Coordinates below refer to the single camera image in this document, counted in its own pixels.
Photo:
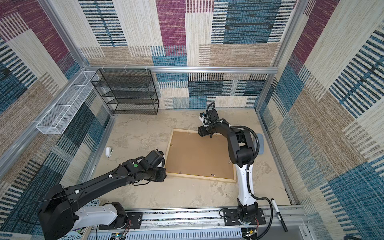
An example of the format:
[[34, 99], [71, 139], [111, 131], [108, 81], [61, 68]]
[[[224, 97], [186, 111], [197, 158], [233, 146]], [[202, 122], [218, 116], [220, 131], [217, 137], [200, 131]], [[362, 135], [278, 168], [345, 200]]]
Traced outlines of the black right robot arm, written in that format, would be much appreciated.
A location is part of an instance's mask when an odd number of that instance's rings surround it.
[[233, 126], [220, 118], [216, 104], [210, 103], [206, 111], [199, 115], [203, 123], [198, 128], [201, 137], [220, 134], [227, 139], [231, 162], [236, 167], [239, 195], [237, 213], [240, 224], [250, 224], [259, 214], [258, 201], [267, 201], [267, 197], [256, 197], [254, 194], [252, 170], [253, 163], [260, 151], [260, 141], [256, 133], [246, 126]]

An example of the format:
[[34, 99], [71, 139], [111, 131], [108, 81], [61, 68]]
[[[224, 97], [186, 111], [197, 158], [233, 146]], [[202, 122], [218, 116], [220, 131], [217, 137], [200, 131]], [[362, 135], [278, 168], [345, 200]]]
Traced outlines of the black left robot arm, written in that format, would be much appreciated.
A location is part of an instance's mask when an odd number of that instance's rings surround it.
[[38, 226], [46, 240], [58, 240], [71, 231], [94, 225], [126, 228], [133, 221], [120, 203], [97, 207], [86, 205], [117, 188], [136, 185], [142, 180], [162, 183], [166, 177], [164, 153], [154, 150], [146, 157], [127, 160], [114, 170], [87, 182], [66, 188], [56, 185], [40, 201]]

